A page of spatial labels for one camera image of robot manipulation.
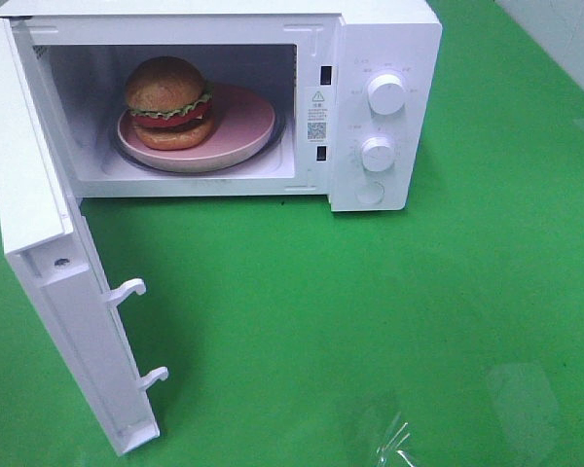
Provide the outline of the round door release button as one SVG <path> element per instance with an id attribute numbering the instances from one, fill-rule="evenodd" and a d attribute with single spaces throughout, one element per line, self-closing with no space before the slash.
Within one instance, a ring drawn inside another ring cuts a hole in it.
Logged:
<path id="1" fill-rule="evenodd" d="M 378 204 L 383 201 L 384 186 L 376 181 L 360 185 L 355 190 L 355 197 L 362 204 Z"/>

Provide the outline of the pink round plate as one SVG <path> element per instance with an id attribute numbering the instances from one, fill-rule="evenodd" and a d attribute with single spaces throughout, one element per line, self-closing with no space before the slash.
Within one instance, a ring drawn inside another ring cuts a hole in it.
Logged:
<path id="1" fill-rule="evenodd" d="M 275 109 L 247 88 L 216 83 L 213 90 L 213 130 L 199 145 L 167 151 L 149 148 L 137 137 L 125 112 L 117 122 L 120 147 L 141 164 L 172 173 L 209 174 L 248 161 L 274 134 Z"/>

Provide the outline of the clear tape strip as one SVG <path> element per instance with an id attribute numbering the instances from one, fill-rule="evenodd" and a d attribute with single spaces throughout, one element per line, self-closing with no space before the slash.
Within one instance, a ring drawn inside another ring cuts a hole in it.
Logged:
<path id="1" fill-rule="evenodd" d="M 409 449 L 411 437 L 409 422 L 402 419 L 398 413 L 388 425 L 382 442 L 375 451 L 373 465 L 376 467 L 416 467 L 415 460 Z"/>

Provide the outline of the white microwave door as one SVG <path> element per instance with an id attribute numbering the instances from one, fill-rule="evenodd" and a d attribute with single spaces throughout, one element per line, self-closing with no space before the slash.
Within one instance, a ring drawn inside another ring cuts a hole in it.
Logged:
<path id="1" fill-rule="evenodd" d="M 5 257 L 114 451 L 158 437 L 118 307 L 144 282 L 108 284 L 60 162 L 69 127 L 51 71 L 20 21 L 0 18 L 0 230 Z"/>

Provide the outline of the glass microwave turntable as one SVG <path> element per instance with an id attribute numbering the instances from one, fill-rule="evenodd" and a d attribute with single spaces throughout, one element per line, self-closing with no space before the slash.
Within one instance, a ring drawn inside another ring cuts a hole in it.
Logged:
<path id="1" fill-rule="evenodd" d="M 255 121 L 231 110 L 214 117 L 213 131 L 196 147 L 154 150 L 144 145 L 123 114 L 117 122 L 116 144 L 127 158 L 152 169 L 171 173 L 202 174 L 226 170 L 251 161 L 277 143 L 285 122 L 275 111 L 260 111 Z"/>

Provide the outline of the burger with lettuce tomato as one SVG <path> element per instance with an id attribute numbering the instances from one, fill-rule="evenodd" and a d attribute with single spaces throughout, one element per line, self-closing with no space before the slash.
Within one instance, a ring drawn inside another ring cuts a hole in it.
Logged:
<path id="1" fill-rule="evenodd" d="M 190 149 L 213 130 L 213 91 L 185 59 L 158 56 L 142 62 L 128 77 L 125 98 L 131 126 L 148 148 Z"/>

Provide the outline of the upper white microwave knob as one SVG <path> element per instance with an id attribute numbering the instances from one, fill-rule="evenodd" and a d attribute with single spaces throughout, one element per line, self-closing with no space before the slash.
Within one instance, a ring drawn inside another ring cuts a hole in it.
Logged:
<path id="1" fill-rule="evenodd" d="M 406 90 L 400 76 L 393 72 L 385 72 L 370 80 L 367 95 L 371 110 L 376 114 L 388 116 L 403 107 Z"/>

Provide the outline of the clear tape patch right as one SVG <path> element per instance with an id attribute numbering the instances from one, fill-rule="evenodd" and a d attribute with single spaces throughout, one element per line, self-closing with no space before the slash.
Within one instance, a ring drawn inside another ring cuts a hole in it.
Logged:
<path id="1" fill-rule="evenodd" d="M 540 466 L 560 437 L 561 412 L 542 368 L 502 364 L 486 378 L 493 410 L 515 466 Z"/>

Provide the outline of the lower white microwave knob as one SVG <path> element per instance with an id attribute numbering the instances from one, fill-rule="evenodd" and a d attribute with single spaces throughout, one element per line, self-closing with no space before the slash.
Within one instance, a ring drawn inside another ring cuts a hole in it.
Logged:
<path id="1" fill-rule="evenodd" d="M 395 161 L 394 143 L 384 136 L 371 137 L 361 145 L 361 159 L 364 168 L 368 171 L 388 170 Z"/>

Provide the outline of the white microwave oven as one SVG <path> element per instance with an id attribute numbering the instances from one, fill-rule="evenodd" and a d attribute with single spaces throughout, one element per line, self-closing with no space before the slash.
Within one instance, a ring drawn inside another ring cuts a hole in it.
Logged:
<path id="1" fill-rule="evenodd" d="M 407 200 L 442 26 L 423 1 L 10 1 L 46 60 L 69 127 L 60 162 L 76 198 L 324 195 L 336 211 L 398 210 Z M 285 122 L 257 158 L 209 174 L 168 173 L 116 144 L 123 87 L 143 60 L 175 55 L 214 83 L 267 98 Z M 393 72 L 406 99 L 382 116 L 367 85 Z M 392 167 L 364 168 L 384 136 Z M 384 186 L 366 205 L 355 190 Z"/>

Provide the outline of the white microwave knob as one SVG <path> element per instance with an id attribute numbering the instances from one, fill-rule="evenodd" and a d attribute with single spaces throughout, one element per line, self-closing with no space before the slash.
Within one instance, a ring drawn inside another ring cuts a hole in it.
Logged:
<path id="1" fill-rule="evenodd" d="M 361 159 L 364 168 L 368 171 L 388 170 L 395 161 L 394 143 L 384 136 L 371 137 L 361 145 Z"/>
<path id="2" fill-rule="evenodd" d="M 367 95 L 371 110 L 376 114 L 388 116 L 403 107 L 406 90 L 400 76 L 393 72 L 385 72 L 370 80 Z"/>

